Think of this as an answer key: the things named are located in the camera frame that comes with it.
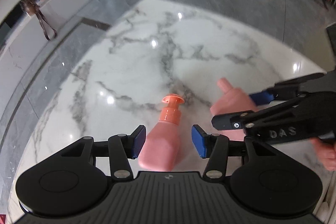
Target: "brown strap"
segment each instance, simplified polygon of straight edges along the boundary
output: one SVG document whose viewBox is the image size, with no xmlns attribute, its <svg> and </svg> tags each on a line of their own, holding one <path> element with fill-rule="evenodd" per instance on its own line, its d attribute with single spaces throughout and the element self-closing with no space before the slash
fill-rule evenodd
<svg viewBox="0 0 336 224">
<path fill-rule="evenodd" d="M 47 31 L 46 31 L 46 29 L 45 29 L 45 27 L 44 27 L 44 25 L 43 25 L 43 21 L 42 21 L 42 19 L 43 19 L 43 20 L 49 25 L 49 27 L 54 31 L 54 37 L 53 37 L 53 38 L 56 38 L 56 37 L 57 37 L 57 32 L 56 32 L 56 30 L 55 30 L 53 27 L 50 26 L 50 24 L 47 22 L 45 16 L 42 14 L 42 12 L 41 12 L 40 10 L 37 10 L 35 14 L 36 14 L 36 16 L 37 16 L 37 18 L 38 18 L 38 20 L 39 20 L 39 22 L 40 22 L 40 25 L 41 25 L 42 29 L 43 29 L 45 38 L 46 38 L 48 41 L 50 40 L 50 38 L 48 37 Z"/>
</svg>

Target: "pink bottle body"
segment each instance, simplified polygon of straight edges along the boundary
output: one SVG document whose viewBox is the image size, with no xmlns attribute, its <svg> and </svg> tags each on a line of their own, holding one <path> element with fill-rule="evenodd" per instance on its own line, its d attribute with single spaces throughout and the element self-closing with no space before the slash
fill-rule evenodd
<svg viewBox="0 0 336 224">
<path fill-rule="evenodd" d="M 234 88 L 226 78 L 218 80 L 217 85 L 224 95 L 210 108 L 211 114 L 219 115 L 245 110 L 258 111 L 251 98 L 241 89 Z M 227 136 L 232 141 L 244 140 L 244 130 L 223 130 L 220 134 Z"/>
<path fill-rule="evenodd" d="M 159 121 L 146 136 L 138 157 L 139 165 L 151 171 L 169 172 L 174 168 L 179 147 L 179 126 Z"/>
</svg>

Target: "blue object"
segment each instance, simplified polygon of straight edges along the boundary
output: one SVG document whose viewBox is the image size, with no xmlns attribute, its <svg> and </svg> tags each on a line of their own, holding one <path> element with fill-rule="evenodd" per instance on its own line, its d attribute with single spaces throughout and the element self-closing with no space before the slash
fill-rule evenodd
<svg viewBox="0 0 336 224">
<path fill-rule="evenodd" d="M 146 128 L 143 127 L 139 134 L 135 137 L 133 147 L 132 147 L 132 159 L 138 158 L 143 144 L 146 140 Z"/>
<path fill-rule="evenodd" d="M 252 93 L 249 96 L 257 106 L 268 105 L 274 100 L 274 96 L 266 90 L 258 93 Z"/>
<path fill-rule="evenodd" d="M 205 159 L 207 157 L 206 144 L 205 144 L 204 138 L 202 137 L 201 133 L 198 132 L 195 126 L 191 128 L 191 138 L 193 140 L 194 146 L 199 156 Z"/>
</svg>

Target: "countertop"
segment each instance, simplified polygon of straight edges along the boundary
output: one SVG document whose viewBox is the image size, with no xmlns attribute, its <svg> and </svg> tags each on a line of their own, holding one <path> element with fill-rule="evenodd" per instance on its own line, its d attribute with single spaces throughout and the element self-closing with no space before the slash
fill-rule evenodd
<svg viewBox="0 0 336 224">
<path fill-rule="evenodd" d="M 62 84 L 40 118 L 14 178 L 6 223 L 22 214 L 15 182 L 26 169 L 83 136 L 95 141 L 131 134 L 139 125 L 149 132 L 168 93 L 182 95 L 182 159 L 174 170 L 203 172 L 191 141 L 191 126 L 206 132 L 210 106 L 221 96 L 216 81 L 226 77 L 245 92 L 260 91 L 284 79 L 323 72 L 280 41 L 230 18 L 165 0 L 142 0 L 97 42 Z M 324 191 L 331 172 L 318 162 L 309 142 L 278 149 L 314 170 Z M 130 160 L 136 176 L 137 160 Z M 232 159 L 227 174 L 239 166 Z M 97 167 L 109 174 L 107 159 Z"/>
</svg>

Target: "brown bag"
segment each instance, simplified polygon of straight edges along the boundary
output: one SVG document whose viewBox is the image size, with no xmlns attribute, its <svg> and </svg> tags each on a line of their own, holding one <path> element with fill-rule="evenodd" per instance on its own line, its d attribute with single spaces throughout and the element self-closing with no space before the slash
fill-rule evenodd
<svg viewBox="0 0 336 224">
<path fill-rule="evenodd" d="M 47 23 L 49 25 L 49 27 L 54 31 L 54 37 L 57 37 L 57 32 L 56 30 L 50 26 L 50 24 L 47 22 L 45 16 L 42 14 L 41 10 L 40 10 L 40 6 L 37 5 L 37 3 L 34 1 L 34 0 L 23 0 L 22 2 L 22 8 L 23 10 L 25 10 L 27 12 L 28 15 L 32 16 L 32 15 L 36 15 L 37 16 L 37 19 L 39 20 L 40 22 L 40 25 L 43 29 L 43 32 L 44 32 L 44 36 L 45 38 L 49 41 L 50 38 L 48 37 L 48 34 L 47 34 L 47 31 L 43 25 L 43 21 L 42 19 L 45 21 L 45 23 Z"/>
</svg>

